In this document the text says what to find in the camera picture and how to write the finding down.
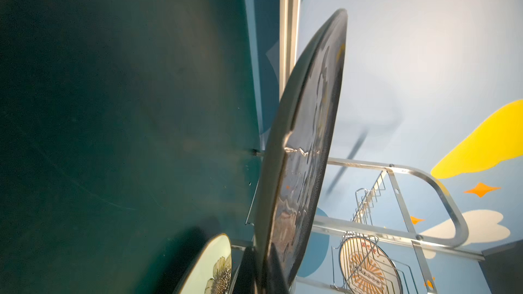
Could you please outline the black glossy plate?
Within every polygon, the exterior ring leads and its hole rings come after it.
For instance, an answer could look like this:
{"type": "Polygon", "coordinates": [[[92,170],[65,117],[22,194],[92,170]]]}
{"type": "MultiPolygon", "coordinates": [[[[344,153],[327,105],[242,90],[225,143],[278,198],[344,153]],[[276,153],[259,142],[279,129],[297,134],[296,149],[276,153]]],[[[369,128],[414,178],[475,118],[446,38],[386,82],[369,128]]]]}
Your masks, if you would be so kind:
{"type": "Polygon", "coordinates": [[[343,80],[347,11],[337,10],[307,44],[290,74],[264,152],[254,226],[256,286],[263,293],[276,196],[306,206],[324,182],[343,80]]]}

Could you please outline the orange sunburst plate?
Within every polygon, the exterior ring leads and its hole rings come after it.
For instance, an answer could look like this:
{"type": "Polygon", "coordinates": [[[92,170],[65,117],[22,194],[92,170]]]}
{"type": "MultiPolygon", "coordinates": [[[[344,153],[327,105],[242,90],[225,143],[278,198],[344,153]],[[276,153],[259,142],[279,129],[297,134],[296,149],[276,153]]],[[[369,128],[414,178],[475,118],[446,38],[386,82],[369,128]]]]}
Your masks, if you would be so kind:
{"type": "Polygon", "coordinates": [[[402,293],[396,266],[370,236],[349,235],[339,248],[343,284],[352,293],[402,293]]]}

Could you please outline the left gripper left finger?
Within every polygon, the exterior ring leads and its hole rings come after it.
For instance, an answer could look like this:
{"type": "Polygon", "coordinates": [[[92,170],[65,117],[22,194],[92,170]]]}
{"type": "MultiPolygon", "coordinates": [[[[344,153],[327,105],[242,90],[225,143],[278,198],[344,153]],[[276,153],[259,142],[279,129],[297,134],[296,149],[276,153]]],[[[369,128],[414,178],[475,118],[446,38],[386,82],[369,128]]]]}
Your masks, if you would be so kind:
{"type": "Polygon", "coordinates": [[[256,253],[252,246],[243,253],[242,261],[232,279],[232,294],[256,293],[256,253]]]}

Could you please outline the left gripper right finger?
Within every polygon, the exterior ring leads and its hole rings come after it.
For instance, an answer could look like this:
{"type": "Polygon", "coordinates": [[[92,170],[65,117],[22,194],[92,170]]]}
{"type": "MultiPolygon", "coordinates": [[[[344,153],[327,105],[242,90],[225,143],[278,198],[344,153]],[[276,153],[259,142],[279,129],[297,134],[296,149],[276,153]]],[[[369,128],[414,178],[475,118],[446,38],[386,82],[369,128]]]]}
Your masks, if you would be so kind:
{"type": "Polygon", "coordinates": [[[276,249],[270,250],[266,260],[266,279],[263,285],[263,293],[290,294],[290,286],[283,273],[276,249]]]}

